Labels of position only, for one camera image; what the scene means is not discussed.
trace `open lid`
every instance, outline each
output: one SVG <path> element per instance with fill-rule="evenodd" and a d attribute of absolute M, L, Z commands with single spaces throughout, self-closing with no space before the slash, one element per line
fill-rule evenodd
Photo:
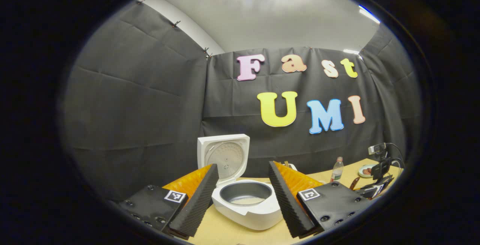
<path fill-rule="evenodd" d="M 250 137 L 245 134 L 199 137 L 198 168 L 216 163 L 219 177 L 216 185 L 230 184 L 245 173 L 249 146 Z"/>

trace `white wall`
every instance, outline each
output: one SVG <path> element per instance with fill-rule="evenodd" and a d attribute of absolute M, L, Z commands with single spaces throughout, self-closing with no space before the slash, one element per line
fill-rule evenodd
<path fill-rule="evenodd" d="M 225 51 L 216 43 L 203 28 L 189 18 L 185 13 L 178 8 L 170 4 L 166 0 L 145 0 L 144 4 L 147 4 L 151 8 L 165 16 L 172 23 L 181 21 L 177 24 L 190 38 L 192 38 L 202 48 L 208 47 L 207 53 L 209 54 L 222 54 Z"/>

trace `screw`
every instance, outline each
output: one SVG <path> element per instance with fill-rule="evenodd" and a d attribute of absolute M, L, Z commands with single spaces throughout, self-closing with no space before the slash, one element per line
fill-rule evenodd
<path fill-rule="evenodd" d="M 163 219 L 162 217 L 155 217 L 155 220 L 158 221 L 159 223 L 165 223 L 165 219 Z"/>

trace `plate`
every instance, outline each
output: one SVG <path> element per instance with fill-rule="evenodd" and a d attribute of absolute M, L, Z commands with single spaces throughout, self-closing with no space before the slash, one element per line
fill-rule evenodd
<path fill-rule="evenodd" d="M 363 170 L 364 170 L 364 169 L 367 169 L 367 168 L 372 168 L 372 167 L 374 167 L 375 165 L 376 165 L 376 164 L 366 164 L 366 165 L 360 167 L 359 172 L 358 172 L 359 175 L 360 175 L 361 177 L 372 177 L 372 175 L 365 175 L 365 174 L 363 173 Z"/>

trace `ceiling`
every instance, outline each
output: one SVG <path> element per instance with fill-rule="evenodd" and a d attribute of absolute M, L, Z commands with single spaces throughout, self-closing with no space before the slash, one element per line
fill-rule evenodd
<path fill-rule="evenodd" d="M 310 46 L 361 50 L 378 24 L 350 0 L 166 0 L 225 52 Z"/>

